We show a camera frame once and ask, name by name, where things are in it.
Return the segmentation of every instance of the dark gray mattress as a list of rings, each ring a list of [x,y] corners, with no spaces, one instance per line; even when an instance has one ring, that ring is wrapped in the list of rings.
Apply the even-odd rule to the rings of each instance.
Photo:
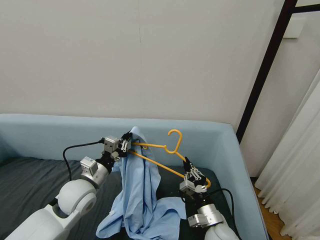
[[[81,173],[79,161],[69,161],[73,179]],[[172,166],[177,172],[184,173],[183,167]],[[179,183],[182,179],[162,168],[158,168],[161,182],[157,198],[179,197]],[[219,181],[211,170],[199,168],[210,179],[209,192],[219,189]],[[45,207],[68,180],[68,171],[64,161],[46,160],[32,157],[8,159],[0,164],[0,240],[5,239],[17,226],[36,210]],[[98,224],[109,214],[115,197],[122,190],[121,175],[113,172],[107,176],[103,186],[97,192],[94,208],[85,215],[71,230],[69,240],[93,240]],[[218,192],[213,196],[216,208],[224,215],[229,226],[234,229],[232,216],[225,196]],[[187,217],[196,213],[192,205],[186,206]],[[180,222],[179,239],[204,239],[206,229],[190,228],[187,220]],[[108,239],[129,239],[126,230]]]

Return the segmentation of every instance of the orange hanger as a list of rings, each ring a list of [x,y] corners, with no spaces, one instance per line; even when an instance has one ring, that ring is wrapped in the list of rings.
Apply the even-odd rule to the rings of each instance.
[[[175,146],[175,149],[174,149],[173,151],[168,150],[167,145],[157,145],[157,144],[139,143],[139,142],[132,142],[131,144],[134,145],[134,146],[141,146],[141,147],[143,147],[144,149],[148,149],[148,147],[161,148],[161,149],[164,149],[168,154],[175,154],[175,155],[177,155],[179,158],[181,158],[184,162],[186,162],[185,157],[183,157],[183,156],[178,152],[178,149],[179,149],[179,147],[180,147],[180,144],[181,144],[181,141],[182,141],[182,138],[183,138],[182,132],[180,132],[180,131],[177,130],[177,129],[171,129],[171,130],[168,132],[168,136],[170,136],[173,132],[179,134],[178,142],[177,142],[177,144],[176,144],[176,146]],[[176,174],[176,175],[178,175],[178,176],[181,177],[181,178],[185,178],[185,176],[184,176],[183,174],[181,174],[181,173],[179,173],[179,172],[177,172],[177,171],[175,171],[175,170],[173,170],[173,169],[171,169],[171,168],[169,168],[169,167],[167,167],[167,166],[165,166],[165,165],[162,165],[161,163],[158,163],[157,161],[154,161],[154,160],[152,160],[152,159],[150,159],[150,158],[148,158],[148,157],[146,157],[146,156],[143,156],[143,155],[141,155],[141,154],[138,154],[138,153],[136,153],[135,151],[132,151],[132,150],[129,150],[129,152],[130,152],[131,154],[134,154],[134,155],[136,155],[136,156],[138,156],[138,157],[140,157],[140,158],[142,158],[142,159],[145,159],[145,160],[147,160],[147,161],[149,161],[149,162],[151,162],[151,163],[153,163],[153,164],[156,164],[156,165],[158,165],[159,167],[164,168],[165,170],[168,170],[169,172],[172,172],[173,174]],[[210,188],[211,182],[210,182],[210,180],[209,180],[208,178],[206,178],[206,182],[207,182],[206,188]]]

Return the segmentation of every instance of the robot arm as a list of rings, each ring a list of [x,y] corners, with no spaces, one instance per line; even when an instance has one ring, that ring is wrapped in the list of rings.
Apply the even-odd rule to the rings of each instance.
[[[180,183],[181,197],[191,200],[198,206],[198,214],[188,217],[192,228],[208,228],[205,240],[239,240],[238,236],[228,226],[225,217],[216,209],[207,194],[206,177],[193,164],[185,158],[184,181]]]
[[[122,138],[104,138],[100,159],[85,157],[80,161],[82,173],[67,182],[59,194],[44,208],[31,214],[6,240],[65,240],[70,230],[95,205],[96,192],[115,162],[127,155],[131,133]]]

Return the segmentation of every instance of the blue fabric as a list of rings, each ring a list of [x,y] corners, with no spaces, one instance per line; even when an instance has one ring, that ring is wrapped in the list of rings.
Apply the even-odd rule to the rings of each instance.
[[[133,141],[146,142],[138,127],[131,132]],[[133,149],[154,159],[150,148],[133,146]],[[109,215],[99,224],[96,236],[108,238],[125,227],[128,236],[135,240],[177,240],[180,219],[186,219],[185,204],[179,197],[157,201],[156,191],[161,179],[158,167],[129,154],[116,162],[112,171],[121,172],[122,191],[115,198]]]

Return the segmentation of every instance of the black cable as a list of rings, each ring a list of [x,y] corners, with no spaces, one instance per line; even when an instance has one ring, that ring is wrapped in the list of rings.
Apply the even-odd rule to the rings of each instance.
[[[69,172],[69,181],[72,180],[72,174],[71,174],[71,169],[70,169],[70,165],[68,163],[68,160],[66,159],[66,151],[68,149],[73,149],[73,148],[78,148],[78,147],[84,147],[84,146],[89,146],[89,145],[94,145],[94,144],[103,144],[105,142],[104,138],[102,138],[99,141],[94,141],[94,142],[89,142],[89,143],[85,143],[85,144],[79,144],[79,145],[73,145],[73,146],[68,146],[65,150],[63,150],[62,156],[64,159],[64,162],[66,164],[66,167],[68,168],[68,172]]]
[[[234,197],[232,196],[232,193],[229,189],[226,189],[226,188],[219,188],[217,190],[214,190],[213,192],[210,192],[208,193],[208,195],[206,195],[205,197],[208,198],[209,196],[215,194],[215,193],[218,193],[218,192],[222,192],[222,191],[226,191],[229,193],[230,195],[230,198],[231,198],[231,212],[232,212],[232,221],[233,221],[233,225],[234,225],[234,228],[235,228],[235,234],[238,236],[239,240],[242,240],[240,235],[239,235],[239,232],[238,232],[238,229],[237,229],[237,225],[236,225],[236,219],[235,219],[235,203],[234,203]]]

